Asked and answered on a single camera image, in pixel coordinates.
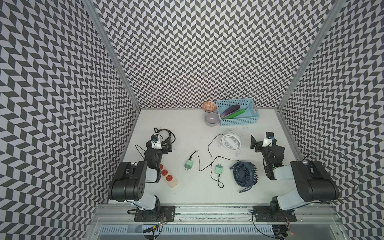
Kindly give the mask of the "cream power strip red sockets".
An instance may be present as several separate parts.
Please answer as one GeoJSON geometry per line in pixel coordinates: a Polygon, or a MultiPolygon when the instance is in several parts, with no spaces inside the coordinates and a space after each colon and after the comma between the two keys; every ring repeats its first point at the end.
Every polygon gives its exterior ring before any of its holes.
{"type": "Polygon", "coordinates": [[[161,172],[162,178],[166,181],[166,183],[171,188],[174,188],[178,184],[176,177],[163,164],[160,164],[160,172],[161,172]]]}

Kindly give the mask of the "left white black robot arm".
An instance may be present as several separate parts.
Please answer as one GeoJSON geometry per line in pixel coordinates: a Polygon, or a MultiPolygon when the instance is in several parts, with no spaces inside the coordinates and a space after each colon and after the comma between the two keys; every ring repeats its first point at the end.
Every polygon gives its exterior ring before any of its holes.
{"type": "Polygon", "coordinates": [[[108,198],[120,203],[128,202],[137,207],[136,213],[143,218],[161,216],[160,200],[149,194],[146,184],[158,183],[162,177],[164,166],[161,164],[164,154],[172,151],[171,140],[158,143],[155,136],[146,143],[143,161],[119,164],[108,190],[108,198]]]}

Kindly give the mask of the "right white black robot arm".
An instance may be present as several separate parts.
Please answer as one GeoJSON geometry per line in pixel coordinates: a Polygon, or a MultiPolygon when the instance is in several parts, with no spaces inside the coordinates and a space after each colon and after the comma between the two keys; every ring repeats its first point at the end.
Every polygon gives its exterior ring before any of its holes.
{"type": "Polygon", "coordinates": [[[274,133],[267,132],[263,141],[257,141],[251,136],[250,148],[262,154],[268,179],[295,181],[296,187],[293,190],[272,198],[270,213],[293,211],[311,203],[333,201],[340,197],[336,183],[321,162],[292,161],[283,165],[285,148],[277,145],[274,133]]]}

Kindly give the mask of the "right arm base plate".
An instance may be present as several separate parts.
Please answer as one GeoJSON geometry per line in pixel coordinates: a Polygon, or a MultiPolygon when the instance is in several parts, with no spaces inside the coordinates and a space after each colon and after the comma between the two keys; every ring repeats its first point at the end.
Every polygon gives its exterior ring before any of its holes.
{"type": "Polygon", "coordinates": [[[295,212],[278,210],[273,212],[268,206],[253,206],[253,211],[258,223],[276,222],[276,223],[294,223],[297,222],[295,212]]]}

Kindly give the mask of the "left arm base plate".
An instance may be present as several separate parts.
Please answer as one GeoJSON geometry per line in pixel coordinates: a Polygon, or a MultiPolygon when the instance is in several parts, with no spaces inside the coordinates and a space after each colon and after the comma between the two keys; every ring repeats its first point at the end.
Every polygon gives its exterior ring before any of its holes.
{"type": "Polygon", "coordinates": [[[175,215],[176,206],[160,206],[151,211],[137,210],[135,213],[134,221],[144,223],[163,221],[164,223],[171,223],[174,222],[175,215]]]}

